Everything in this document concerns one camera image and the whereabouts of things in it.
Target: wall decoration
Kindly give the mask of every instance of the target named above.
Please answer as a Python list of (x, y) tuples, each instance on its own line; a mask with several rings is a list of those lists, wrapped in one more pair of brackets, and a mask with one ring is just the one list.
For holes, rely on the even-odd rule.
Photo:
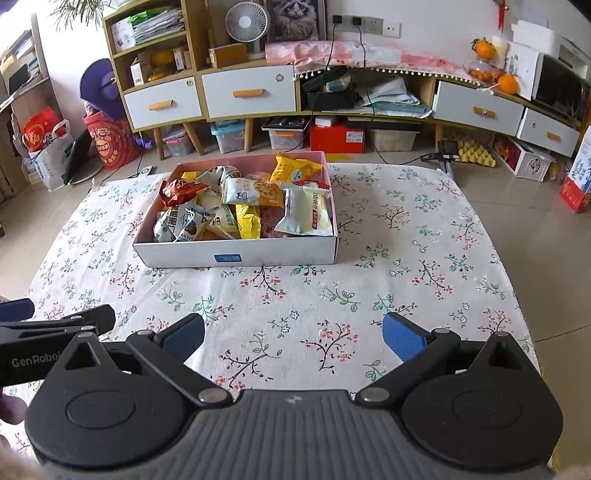
[(324, 0), (268, 0), (274, 41), (326, 40)]

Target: orange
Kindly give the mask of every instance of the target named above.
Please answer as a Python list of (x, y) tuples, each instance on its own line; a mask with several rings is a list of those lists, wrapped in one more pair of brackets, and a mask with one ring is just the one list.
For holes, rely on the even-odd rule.
[(499, 77), (499, 90), (508, 95), (515, 95), (519, 92), (519, 84), (513, 75), (505, 73)]
[(476, 38), (472, 42), (472, 50), (482, 59), (492, 60), (495, 58), (496, 50), (492, 43), (485, 38)]

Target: pink cloth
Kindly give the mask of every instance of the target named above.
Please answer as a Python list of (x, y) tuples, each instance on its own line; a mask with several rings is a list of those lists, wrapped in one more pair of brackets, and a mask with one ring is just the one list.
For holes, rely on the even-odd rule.
[[(269, 65), (291, 65), (296, 73), (320, 70), (326, 67), (331, 41), (294, 41), (268, 43), (265, 55)], [(335, 41), (330, 60), (331, 66), (386, 68), (413, 70), (424, 73), (452, 75), (473, 80), (461, 65), (440, 59), (435, 55), (407, 50), (395, 45), (363, 44), (354, 41)]]

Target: red bag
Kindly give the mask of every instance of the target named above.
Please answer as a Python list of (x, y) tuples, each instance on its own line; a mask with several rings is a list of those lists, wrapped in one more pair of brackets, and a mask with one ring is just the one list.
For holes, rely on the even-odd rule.
[[(51, 137), (53, 128), (60, 122), (56, 113), (47, 107), (36, 115), (33, 115), (27, 124), (22, 128), (22, 143), (29, 149), (29, 152), (43, 150), (47, 146), (47, 139)], [(58, 136), (65, 133), (57, 131)]]

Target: shopping bag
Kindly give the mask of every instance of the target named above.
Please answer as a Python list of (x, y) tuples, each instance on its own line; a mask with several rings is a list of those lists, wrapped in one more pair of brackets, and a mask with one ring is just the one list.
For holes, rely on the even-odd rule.
[[(58, 136), (59, 129), (65, 131), (65, 134)], [(64, 178), (73, 146), (70, 122), (63, 120), (53, 128), (47, 146), (39, 152), (31, 153), (31, 162), (50, 192), (65, 185)]]

